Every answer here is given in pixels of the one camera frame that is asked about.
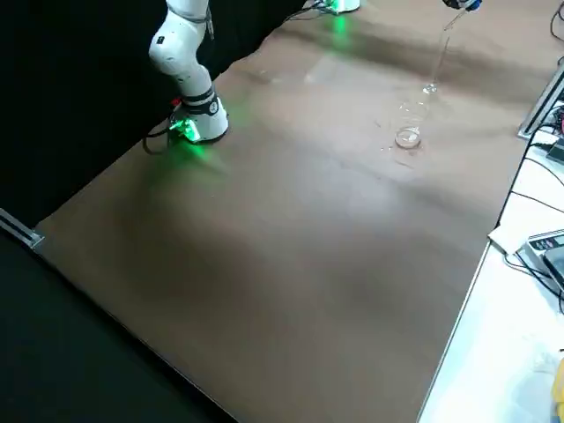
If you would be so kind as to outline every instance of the electronic device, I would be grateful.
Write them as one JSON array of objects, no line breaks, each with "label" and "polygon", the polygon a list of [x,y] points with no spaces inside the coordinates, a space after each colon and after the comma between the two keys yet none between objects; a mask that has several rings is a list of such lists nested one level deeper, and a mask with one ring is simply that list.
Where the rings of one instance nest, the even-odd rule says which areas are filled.
[{"label": "electronic device", "polygon": [[556,163],[564,165],[564,138],[558,138],[556,144],[550,149],[546,157]]},{"label": "electronic device", "polygon": [[531,236],[524,251],[534,267],[550,274],[564,290],[564,229]]},{"label": "electronic device", "polygon": [[564,290],[564,247],[546,251],[543,262],[554,281]]}]

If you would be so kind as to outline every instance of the green led light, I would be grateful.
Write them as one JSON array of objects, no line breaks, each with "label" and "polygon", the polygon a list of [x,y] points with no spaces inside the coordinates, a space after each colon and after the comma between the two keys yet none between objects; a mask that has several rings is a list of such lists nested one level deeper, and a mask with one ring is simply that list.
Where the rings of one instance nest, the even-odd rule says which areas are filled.
[{"label": "green led light", "polygon": [[195,143],[202,139],[200,132],[197,130],[196,123],[189,118],[182,119],[174,122],[170,127],[170,130],[178,130],[183,134],[190,142]]},{"label": "green led light", "polygon": [[196,128],[196,124],[194,123],[194,121],[192,121],[191,119],[187,119],[185,122],[186,122],[186,127],[184,128],[184,136],[190,141],[192,141],[193,143],[202,139],[200,133]]},{"label": "green led light", "polygon": [[345,0],[328,0],[328,2],[330,4],[330,8],[337,13],[345,10]]}]

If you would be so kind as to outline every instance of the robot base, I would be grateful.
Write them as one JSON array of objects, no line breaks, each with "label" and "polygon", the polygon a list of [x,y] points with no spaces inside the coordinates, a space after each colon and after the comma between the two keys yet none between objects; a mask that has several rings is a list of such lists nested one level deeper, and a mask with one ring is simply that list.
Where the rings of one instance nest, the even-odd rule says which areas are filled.
[{"label": "robot base", "polygon": [[211,144],[219,141],[229,128],[227,112],[219,98],[210,103],[211,114],[191,113],[191,107],[181,103],[171,117],[170,130],[192,144]]},{"label": "robot base", "polygon": [[349,13],[360,8],[360,0],[326,0],[336,13]]}]

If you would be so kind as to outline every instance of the table surface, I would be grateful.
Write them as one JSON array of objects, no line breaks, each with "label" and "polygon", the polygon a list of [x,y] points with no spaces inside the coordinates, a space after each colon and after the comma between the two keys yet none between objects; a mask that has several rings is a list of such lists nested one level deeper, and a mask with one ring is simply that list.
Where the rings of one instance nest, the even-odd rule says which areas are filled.
[{"label": "table surface", "polygon": [[[531,142],[551,137],[539,132]],[[564,181],[564,167],[544,156],[538,148],[526,154]],[[500,223],[529,234],[564,228],[564,214],[514,192],[564,209],[564,187],[541,166],[523,160]],[[561,348],[558,300],[533,277],[508,267],[503,253],[488,243],[419,422],[551,421],[550,389]]]}]

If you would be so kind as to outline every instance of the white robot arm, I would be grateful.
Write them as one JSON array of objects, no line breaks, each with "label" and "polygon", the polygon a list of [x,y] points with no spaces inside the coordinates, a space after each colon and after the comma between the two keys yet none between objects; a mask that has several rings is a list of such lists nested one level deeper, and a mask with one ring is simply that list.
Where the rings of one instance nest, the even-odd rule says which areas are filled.
[{"label": "white robot arm", "polygon": [[167,0],[167,17],[152,37],[149,57],[162,73],[174,78],[182,104],[172,125],[190,142],[211,142],[227,132],[227,113],[208,70],[196,52],[212,20],[209,0]]}]

